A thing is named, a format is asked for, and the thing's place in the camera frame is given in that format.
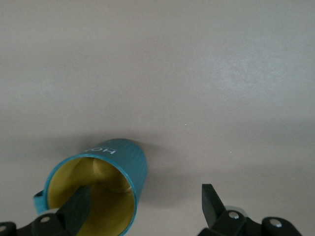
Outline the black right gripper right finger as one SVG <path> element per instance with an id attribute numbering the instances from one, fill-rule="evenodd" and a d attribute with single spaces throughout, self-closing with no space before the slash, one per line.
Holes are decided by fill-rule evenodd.
<path id="1" fill-rule="evenodd" d="M 208 227 L 200 236 L 301 236 L 289 221 L 265 217 L 256 223 L 236 210 L 227 210 L 211 184 L 202 185 L 202 211 Z"/>

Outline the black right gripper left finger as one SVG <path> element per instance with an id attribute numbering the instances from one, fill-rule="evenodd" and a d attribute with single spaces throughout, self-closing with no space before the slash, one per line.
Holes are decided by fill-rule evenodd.
<path id="1" fill-rule="evenodd" d="M 76 236 L 91 211 L 91 191 L 80 186 L 55 213 L 46 213 L 28 225 L 17 228 L 14 222 L 1 222 L 2 236 Z"/>

